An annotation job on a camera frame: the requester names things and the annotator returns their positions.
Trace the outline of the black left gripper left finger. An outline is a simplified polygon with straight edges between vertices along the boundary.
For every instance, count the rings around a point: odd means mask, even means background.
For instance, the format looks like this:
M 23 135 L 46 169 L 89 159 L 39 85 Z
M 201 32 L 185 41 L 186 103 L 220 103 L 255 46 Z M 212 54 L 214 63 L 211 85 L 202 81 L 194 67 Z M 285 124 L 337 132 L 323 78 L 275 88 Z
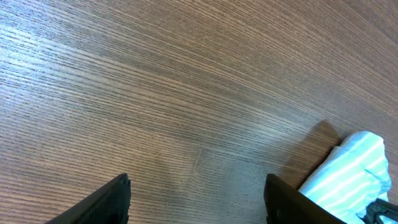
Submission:
M 131 181 L 120 174 L 47 224 L 127 224 Z

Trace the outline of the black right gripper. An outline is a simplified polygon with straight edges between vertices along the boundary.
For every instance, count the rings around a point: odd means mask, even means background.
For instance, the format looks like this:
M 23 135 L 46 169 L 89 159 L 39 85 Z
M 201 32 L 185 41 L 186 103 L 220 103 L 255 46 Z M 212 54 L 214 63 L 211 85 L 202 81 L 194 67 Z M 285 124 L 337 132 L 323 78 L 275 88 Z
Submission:
M 397 223 L 397 205 L 377 199 L 366 207 L 365 224 Z

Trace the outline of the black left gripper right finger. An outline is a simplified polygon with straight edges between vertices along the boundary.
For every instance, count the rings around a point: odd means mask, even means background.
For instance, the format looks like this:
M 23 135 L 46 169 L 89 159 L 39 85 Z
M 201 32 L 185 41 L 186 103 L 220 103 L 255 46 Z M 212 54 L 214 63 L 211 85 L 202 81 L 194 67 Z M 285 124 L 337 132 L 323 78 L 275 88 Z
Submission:
M 275 174 L 264 187 L 267 224 L 344 224 Z

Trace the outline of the light blue striped shirt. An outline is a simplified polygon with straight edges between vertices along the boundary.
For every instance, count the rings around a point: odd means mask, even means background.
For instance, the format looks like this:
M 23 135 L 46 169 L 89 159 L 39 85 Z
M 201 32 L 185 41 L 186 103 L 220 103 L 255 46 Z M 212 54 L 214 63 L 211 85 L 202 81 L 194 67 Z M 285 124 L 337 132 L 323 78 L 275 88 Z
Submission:
M 345 223 L 364 223 L 369 204 L 388 201 L 388 167 L 383 138 L 356 132 L 333 148 L 299 192 Z

